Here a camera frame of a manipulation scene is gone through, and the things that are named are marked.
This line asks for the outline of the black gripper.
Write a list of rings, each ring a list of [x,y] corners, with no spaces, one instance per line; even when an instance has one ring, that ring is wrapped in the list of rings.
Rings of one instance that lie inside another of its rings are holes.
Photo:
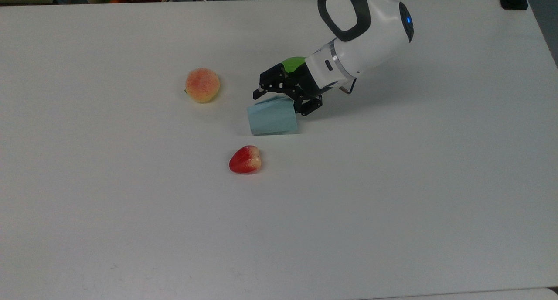
[[[334,81],[320,87],[306,64],[296,68],[276,64],[260,74],[252,99],[258,100],[268,92],[284,93],[295,99],[295,113],[307,116],[322,107],[322,94],[336,85],[337,81]]]

